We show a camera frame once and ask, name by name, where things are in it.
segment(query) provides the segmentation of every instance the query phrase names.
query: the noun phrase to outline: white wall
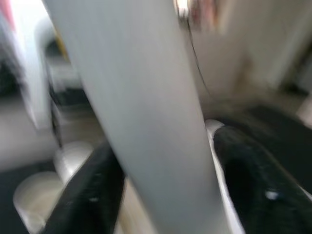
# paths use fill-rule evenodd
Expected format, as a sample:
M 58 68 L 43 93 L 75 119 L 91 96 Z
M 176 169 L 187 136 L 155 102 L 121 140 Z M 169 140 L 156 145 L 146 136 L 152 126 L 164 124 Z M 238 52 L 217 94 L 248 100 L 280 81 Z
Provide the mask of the white wall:
M 37 128 L 49 126 L 48 90 L 39 48 L 52 23 L 41 0 L 11 0 L 21 64 L 25 69 L 23 94 L 26 109 Z
M 228 98 L 246 61 L 249 81 L 277 89 L 300 46 L 312 38 L 312 4 L 306 0 L 229 0 L 221 32 L 193 30 L 199 67 L 212 96 Z M 184 33 L 194 79 L 202 100 L 209 95 L 195 67 Z
M 248 52 L 251 80 L 278 89 L 302 49 L 312 39 L 312 3 L 306 0 L 255 1 L 258 20 L 251 28 Z

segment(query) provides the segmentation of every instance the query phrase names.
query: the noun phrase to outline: red object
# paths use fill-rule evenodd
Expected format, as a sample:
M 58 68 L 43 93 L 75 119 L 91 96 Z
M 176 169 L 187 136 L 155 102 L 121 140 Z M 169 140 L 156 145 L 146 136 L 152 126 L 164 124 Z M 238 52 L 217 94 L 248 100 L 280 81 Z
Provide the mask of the red object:
M 12 16 L 12 10 L 11 10 L 11 3 L 10 0 L 0 0 L 0 10 L 2 11 L 5 19 L 9 23 L 11 30 L 15 30 L 13 16 Z

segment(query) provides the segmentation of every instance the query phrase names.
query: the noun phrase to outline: metal pole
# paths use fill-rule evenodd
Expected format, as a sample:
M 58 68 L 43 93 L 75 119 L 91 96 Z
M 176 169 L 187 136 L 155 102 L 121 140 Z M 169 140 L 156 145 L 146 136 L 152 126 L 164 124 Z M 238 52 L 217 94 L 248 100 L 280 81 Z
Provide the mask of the metal pole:
M 159 233 L 228 233 L 171 0 L 46 0 Z

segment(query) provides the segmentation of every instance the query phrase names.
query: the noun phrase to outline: white surface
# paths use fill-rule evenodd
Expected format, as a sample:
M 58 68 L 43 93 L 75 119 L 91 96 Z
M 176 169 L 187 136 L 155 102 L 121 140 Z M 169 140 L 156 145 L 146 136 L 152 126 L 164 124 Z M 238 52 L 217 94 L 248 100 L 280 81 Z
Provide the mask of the white surface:
M 80 169 L 92 151 L 90 144 L 79 141 L 66 144 L 57 151 L 54 165 L 64 184 Z
M 63 189 L 54 172 L 42 172 L 24 180 L 15 190 L 13 203 L 30 234 L 44 228 Z
M 36 127 L 48 127 L 48 89 L 40 46 L 42 38 L 53 38 L 53 26 L 41 0 L 10 0 L 10 4 L 25 73 L 26 108 Z
M 159 232 L 228 233 L 173 1 L 46 3 Z

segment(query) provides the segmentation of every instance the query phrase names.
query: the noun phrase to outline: black cable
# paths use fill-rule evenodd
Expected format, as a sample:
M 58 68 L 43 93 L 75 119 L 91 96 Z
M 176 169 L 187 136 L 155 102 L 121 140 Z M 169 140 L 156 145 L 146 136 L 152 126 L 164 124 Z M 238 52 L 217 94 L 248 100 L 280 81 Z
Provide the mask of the black cable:
M 193 49 L 193 53 L 194 53 L 195 63 L 196 63 L 196 66 L 197 66 L 197 69 L 198 69 L 201 81 L 203 82 L 203 84 L 204 84 L 204 86 L 206 88 L 207 93 L 212 97 L 209 89 L 206 86 L 203 74 L 202 74 L 202 72 L 201 72 L 201 70 L 199 68 L 199 62 L 198 62 L 198 57 L 197 57 L 197 54 L 196 54 L 196 51 L 195 51 L 195 48 L 194 48 L 193 35 L 192 35 L 191 27 L 190 27 L 190 22 L 189 22 L 189 20 L 186 20 L 186 22 L 187 22 L 187 28 L 188 28 L 188 31 L 189 31 L 190 41 L 191 41 L 191 45 L 192 45 L 192 49 Z

